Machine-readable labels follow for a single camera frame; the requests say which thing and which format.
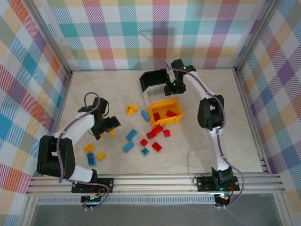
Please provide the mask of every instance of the blue block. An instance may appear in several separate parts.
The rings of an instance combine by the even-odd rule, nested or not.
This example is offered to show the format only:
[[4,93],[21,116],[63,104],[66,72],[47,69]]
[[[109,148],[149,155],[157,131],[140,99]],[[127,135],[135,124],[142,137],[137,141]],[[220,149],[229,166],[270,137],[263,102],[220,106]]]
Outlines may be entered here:
[[134,143],[132,141],[130,141],[127,145],[125,145],[122,150],[127,153],[129,150],[132,149],[132,147],[134,147]]
[[127,135],[127,140],[131,141],[138,134],[138,132],[134,129]]
[[87,154],[89,166],[95,166],[95,156],[94,153]]
[[146,110],[142,110],[141,114],[142,114],[144,120],[146,120],[146,121],[150,120],[150,116],[149,116],[149,114],[147,114]]
[[141,153],[144,155],[144,156],[147,156],[150,152],[149,150],[147,150],[146,148],[144,148]]

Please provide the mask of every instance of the enclosure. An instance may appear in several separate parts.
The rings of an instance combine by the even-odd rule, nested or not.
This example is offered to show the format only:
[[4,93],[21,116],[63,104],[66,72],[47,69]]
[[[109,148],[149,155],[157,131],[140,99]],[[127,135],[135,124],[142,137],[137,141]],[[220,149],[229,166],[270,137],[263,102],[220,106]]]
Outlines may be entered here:
[[[148,140],[150,153],[140,153],[140,141],[153,127],[141,115],[149,106],[139,78],[176,59],[193,65],[224,98],[227,160],[246,180],[229,212],[197,205],[209,201],[193,178],[209,176],[214,158],[198,124],[195,87],[186,84],[183,94],[167,97],[161,89],[150,97],[177,98],[183,117],[164,125],[170,137],[159,134]],[[37,158],[40,139],[70,123],[88,92],[106,99],[108,116],[121,125],[100,140],[89,130],[74,147],[79,166],[114,178],[110,199],[82,219],[96,214],[108,225],[148,225],[129,213],[147,211],[158,225],[202,219],[205,225],[300,225],[300,0],[0,0],[0,225],[58,224],[64,211],[80,214],[71,182],[40,177]],[[89,95],[87,105],[94,98]],[[138,112],[126,114],[129,104]],[[138,134],[125,153],[132,129]],[[162,146],[159,153],[154,142]],[[83,151],[87,144],[95,155],[106,154],[93,167]],[[242,177],[234,174],[241,187]],[[183,214],[176,220],[159,210]],[[108,216],[115,211],[119,218]]]

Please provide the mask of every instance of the yellow lego brick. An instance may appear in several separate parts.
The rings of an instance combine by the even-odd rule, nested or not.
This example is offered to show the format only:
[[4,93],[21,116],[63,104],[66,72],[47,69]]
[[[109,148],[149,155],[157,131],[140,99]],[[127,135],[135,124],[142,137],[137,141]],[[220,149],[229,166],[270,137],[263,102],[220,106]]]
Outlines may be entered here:
[[100,161],[105,157],[105,153],[104,152],[100,152],[97,154],[97,159]]
[[114,129],[110,130],[109,132],[107,132],[108,134],[110,134],[112,137],[115,136],[116,131]]
[[128,108],[127,109],[127,114],[128,115],[133,115],[134,114],[134,110],[132,108]]
[[94,146],[92,144],[88,144],[85,148],[84,151],[89,154],[92,150],[94,149]]
[[127,108],[132,108],[134,112],[138,111],[138,107],[135,105],[128,105]]

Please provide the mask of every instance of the white floor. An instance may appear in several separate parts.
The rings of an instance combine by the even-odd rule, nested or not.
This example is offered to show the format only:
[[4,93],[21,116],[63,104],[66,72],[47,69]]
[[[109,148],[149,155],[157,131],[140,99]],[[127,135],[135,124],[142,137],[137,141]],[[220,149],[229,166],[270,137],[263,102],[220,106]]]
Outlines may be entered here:
[[[106,153],[102,161],[97,161],[98,174],[152,174],[152,173],[201,173],[211,172],[212,157],[206,134],[198,125],[197,113],[199,99],[192,87],[187,86],[184,94],[177,95],[184,117],[177,124],[165,125],[171,131],[171,137],[159,134],[150,140],[147,148],[150,154],[141,154],[139,144],[146,133],[151,131],[150,122],[146,122],[140,111],[146,109],[139,77],[145,71],[93,71],[75,72],[64,108],[60,128],[69,123],[77,111],[84,106],[84,95],[93,91],[110,103],[109,116],[116,116],[121,126],[117,134],[96,139],[85,133],[75,146],[75,158],[78,165],[89,167],[83,148],[92,143],[94,153]],[[226,126],[224,143],[228,160],[242,172],[262,171],[258,154],[241,104],[239,92],[232,70],[198,70],[200,78],[215,93],[222,94],[225,100]],[[88,96],[87,104],[92,104],[94,96]],[[138,113],[126,115],[127,105],[138,106]],[[122,151],[127,144],[126,135],[132,130],[138,131],[133,140],[135,146],[128,153]],[[163,148],[157,153],[151,147],[157,141]]]

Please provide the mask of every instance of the plaid wall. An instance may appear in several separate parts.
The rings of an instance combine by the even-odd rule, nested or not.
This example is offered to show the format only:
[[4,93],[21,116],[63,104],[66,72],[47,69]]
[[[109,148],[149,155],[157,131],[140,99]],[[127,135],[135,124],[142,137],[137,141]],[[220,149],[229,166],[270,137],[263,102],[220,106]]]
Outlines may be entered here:
[[265,154],[301,222],[301,0],[282,0],[243,69]]
[[67,76],[21,0],[0,0],[0,225],[15,225]]
[[35,0],[74,70],[151,69],[177,58],[231,68],[267,2]]

